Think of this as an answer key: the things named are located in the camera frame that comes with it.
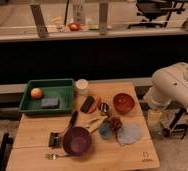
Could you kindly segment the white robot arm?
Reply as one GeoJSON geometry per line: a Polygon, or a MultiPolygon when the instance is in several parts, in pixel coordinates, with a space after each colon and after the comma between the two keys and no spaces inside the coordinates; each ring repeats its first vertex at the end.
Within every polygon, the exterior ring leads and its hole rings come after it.
{"type": "Polygon", "coordinates": [[[151,109],[165,110],[172,100],[188,108],[188,63],[179,62],[156,70],[152,86],[143,99],[151,109]]]}

